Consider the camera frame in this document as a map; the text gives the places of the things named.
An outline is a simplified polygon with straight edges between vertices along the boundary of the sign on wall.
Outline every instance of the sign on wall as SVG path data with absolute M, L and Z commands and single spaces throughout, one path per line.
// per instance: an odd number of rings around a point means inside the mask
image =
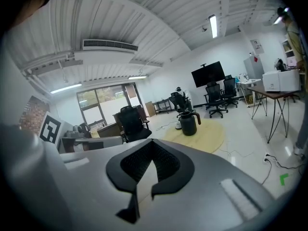
M 258 39 L 250 41 L 257 55 L 264 53 L 263 47 Z

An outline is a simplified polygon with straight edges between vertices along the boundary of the floor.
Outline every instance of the floor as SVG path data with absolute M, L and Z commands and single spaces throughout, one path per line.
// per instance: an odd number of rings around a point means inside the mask
M 275 134 L 267 144 L 267 136 L 270 133 L 273 117 L 273 104 L 273 100 L 268 99 L 268 115 L 265 116 L 265 111 L 260 106 L 253 120 L 251 119 L 253 107 L 247 108 L 244 101 L 239 101 L 238 108 L 230 105 L 228 107 L 229 112 L 224 114 L 223 119 L 220 118 L 220 115 L 213 115 L 212 118 L 221 123 L 226 130 L 225 141 L 214 154 L 228 160 L 260 183 L 264 181 L 270 170 L 270 164 L 263 163 L 266 152 L 275 156 L 282 166 L 296 167 L 302 164 L 300 158 L 293 154 L 293 144 L 302 124 L 304 103 L 299 101 L 296 101 L 296 103 L 289 102 L 290 125 L 288 137 L 285 137 L 281 118 Z M 209 118 L 208 110 L 205 110 L 205 107 L 196 108 L 196 111 L 202 118 Z M 284 114 L 287 118 L 287 106 Z M 177 112 L 171 112 L 148 118 L 150 120 L 149 128 L 152 131 L 150 137 L 163 138 L 166 131 L 175 126 L 176 115 Z M 280 176 L 286 173 L 288 177 L 284 178 L 284 185 L 282 185 Z M 294 188 L 299 179 L 298 169 L 281 168 L 275 162 L 272 162 L 269 177 L 263 185 L 275 198 L 278 198 Z M 145 205 L 147 202 L 146 198 L 140 205 Z

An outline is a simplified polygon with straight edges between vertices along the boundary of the black monitor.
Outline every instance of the black monitor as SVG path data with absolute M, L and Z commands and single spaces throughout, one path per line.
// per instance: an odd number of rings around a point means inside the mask
M 217 82 L 225 79 L 225 73 L 223 72 L 220 62 L 216 62 L 193 71 L 192 77 L 196 87 L 201 87 L 205 86 L 208 82 Z

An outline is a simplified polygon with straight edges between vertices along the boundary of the gray surface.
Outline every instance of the gray surface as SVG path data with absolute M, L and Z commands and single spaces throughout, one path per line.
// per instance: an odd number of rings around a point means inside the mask
M 246 67 L 246 71 L 248 77 L 250 79 L 262 79 L 264 74 L 263 65 L 259 55 L 257 56 L 250 56 L 246 60 L 244 60 L 244 64 Z
M 53 225 L 63 224 L 65 230 L 229 229 L 240 225 L 242 219 L 219 185 L 227 178 L 240 184 L 261 209 L 273 202 L 258 182 L 228 161 L 163 141 L 187 154 L 194 162 L 195 173 L 178 193 L 156 196 L 133 225 L 115 215 L 128 206 L 130 194 L 112 185 L 105 167 L 112 156 L 144 140 L 59 155 L 53 144 L 42 142 L 29 132 L 7 127 L 0 130 L 1 143 L 6 145 L 6 150 L 1 151 L 2 165 L 12 188 L 37 218 Z M 88 159 L 86 164 L 66 169 L 64 162 L 84 158 Z

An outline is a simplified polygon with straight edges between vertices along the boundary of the white ceiling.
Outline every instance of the white ceiling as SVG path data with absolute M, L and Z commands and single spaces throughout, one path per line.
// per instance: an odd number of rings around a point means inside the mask
M 12 29 L 6 43 L 17 66 L 32 69 L 24 72 L 32 83 L 49 91 L 79 82 L 120 81 L 139 75 L 140 68 L 150 75 L 212 41 L 209 16 L 216 15 L 223 37 L 241 24 L 268 22 L 281 5 L 280 0 L 51 0 Z M 148 64 L 72 65 L 64 68 L 67 83 L 51 63 L 42 72 L 31 67 L 38 59 L 80 51 L 82 40 L 90 38 L 134 44 L 139 50 L 133 60 Z

